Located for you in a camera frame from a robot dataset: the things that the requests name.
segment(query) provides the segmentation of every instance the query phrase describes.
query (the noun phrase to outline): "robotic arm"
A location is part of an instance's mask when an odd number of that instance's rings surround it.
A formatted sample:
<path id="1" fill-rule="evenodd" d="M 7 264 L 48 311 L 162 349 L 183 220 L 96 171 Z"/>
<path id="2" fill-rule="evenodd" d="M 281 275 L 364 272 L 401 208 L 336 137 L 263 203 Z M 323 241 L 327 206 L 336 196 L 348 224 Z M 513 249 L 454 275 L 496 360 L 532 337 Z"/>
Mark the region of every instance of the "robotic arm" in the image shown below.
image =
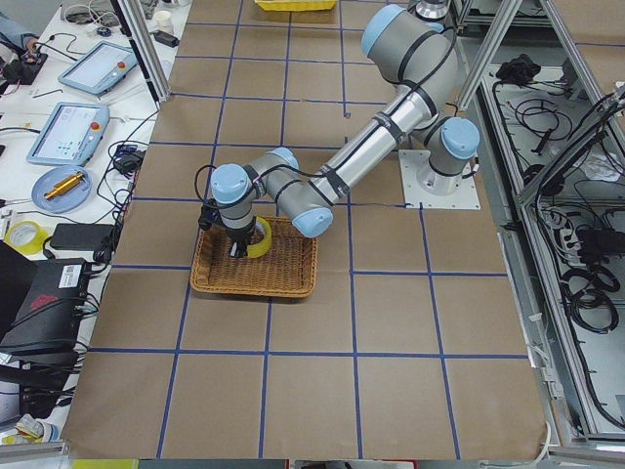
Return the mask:
<path id="1" fill-rule="evenodd" d="M 246 255 L 256 224 L 252 201 L 264 194 L 302 235 L 321 235 L 332 224 L 330 207 L 413 131 L 436 156 L 429 166 L 439 178 L 458 177 L 475 153 L 475 126 L 466 119 L 438 115 L 456 84 L 453 43 L 401 7 L 389 5 L 365 28 L 361 47 L 382 76 L 396 85 L 396 97 L 317 173 L 299 171 L 297 159 L 286 148 L 244 166 L 225 164 L 214 171 L 214 198 L 203 205 L 199 225 L 204 230 L 211 224 L 225 227 L 233 241 L 230 256 Z M 302 181 L 301 174 L 309 178 Z"/>

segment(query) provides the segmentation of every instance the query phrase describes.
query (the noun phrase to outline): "tape roll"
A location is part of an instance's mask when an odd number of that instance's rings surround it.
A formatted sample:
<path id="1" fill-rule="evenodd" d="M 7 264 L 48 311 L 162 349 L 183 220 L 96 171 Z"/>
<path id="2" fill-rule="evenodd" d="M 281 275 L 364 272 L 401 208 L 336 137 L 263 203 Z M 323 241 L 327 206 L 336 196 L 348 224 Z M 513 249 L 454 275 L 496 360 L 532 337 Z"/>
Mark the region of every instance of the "tape roll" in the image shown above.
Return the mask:
<path id="1" fill-rule="evenodd" d="M 7 231 L 4 240 L 24 256 L 36 254 L 43 249 L 48 234 L 35 222 L 19 222 Z"/>
<path id="2" fill-rule="evenodd" d="M 262 217 L 256 217 L 256 229 L 263 234 L 263 239 L 247 246 L 247 257 L 256 259 L 267 254 L 271 249 L 271 226 Z"/>

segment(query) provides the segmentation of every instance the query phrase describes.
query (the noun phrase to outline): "yellow tray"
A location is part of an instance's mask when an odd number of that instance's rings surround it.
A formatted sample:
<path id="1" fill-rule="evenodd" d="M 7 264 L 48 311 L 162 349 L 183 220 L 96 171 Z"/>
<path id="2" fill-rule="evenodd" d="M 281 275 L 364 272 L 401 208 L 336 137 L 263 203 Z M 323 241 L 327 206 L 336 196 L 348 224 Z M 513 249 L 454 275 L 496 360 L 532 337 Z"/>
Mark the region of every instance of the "yellow tray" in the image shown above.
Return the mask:
<path id="1" fill-rule="evenodd" d="M 304 298 L 316 278 L 316 238 L 303 237 L 288 218 L 264 217 L 271 225 L 270 251 L 258 259 L 233 259 L 223 228 L 201 232 L 191 266 L 194 290 L 234 295 Z"/>
<path id="2" fill-rule="evenodd" d="M 331 10 L 337 0 L 309 0 L 298 2 L 297 0 L 254 0 L 263 10 L 270 12 L 307 12 L 314 10 Z"/>

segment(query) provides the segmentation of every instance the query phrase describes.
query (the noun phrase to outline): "blue plate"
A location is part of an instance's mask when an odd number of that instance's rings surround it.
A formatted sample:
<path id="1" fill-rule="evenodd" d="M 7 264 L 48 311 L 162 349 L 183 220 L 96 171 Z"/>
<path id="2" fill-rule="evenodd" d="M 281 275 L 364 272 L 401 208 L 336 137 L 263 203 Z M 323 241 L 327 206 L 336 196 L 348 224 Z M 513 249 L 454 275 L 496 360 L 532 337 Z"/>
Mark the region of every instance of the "blue plate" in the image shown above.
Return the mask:
<path id="1" fill-rule="evenodd" d="M 83 173 L 85 176 L 78 186 L 70 189 L 63 195 L 57 195 L 50 200 L 46 200 L 46 193 L 51 191 L 55 184 L 58 184 L 63 179 L 76 174 L 77 172 Z M 50 213 L 63 213 L 76 208 L 89 196 L 91 191 L 91 176 L 85 168 L 68 164 L 66 166 L 59 166 L 51 171 L 48 171 L 41 178 L 37 180 L 32 187 L 32 201 L 33 203 Z"/>

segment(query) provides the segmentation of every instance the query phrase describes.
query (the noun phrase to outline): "metal mounting plate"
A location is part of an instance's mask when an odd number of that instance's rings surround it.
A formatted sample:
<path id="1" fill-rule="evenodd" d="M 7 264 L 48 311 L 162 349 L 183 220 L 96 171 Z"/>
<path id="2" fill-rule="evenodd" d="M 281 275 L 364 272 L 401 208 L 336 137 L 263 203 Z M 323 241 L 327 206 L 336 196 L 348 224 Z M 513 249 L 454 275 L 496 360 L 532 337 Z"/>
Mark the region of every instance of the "metal mounting plate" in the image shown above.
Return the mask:
<path id="1" fill-rule="evenodd" d="M 417 169 L 430 157 L 430 152 L 417 149 L 399 151 L 403 198 L 408 208 L 443 208 L 449 210 L 479 210 L 478 191 L 473 178 L 463 179 L 457 191 L 447 196 L 425 191 L 417 182 Z M 467 165 L 463 174 L 471 172 Z"/>

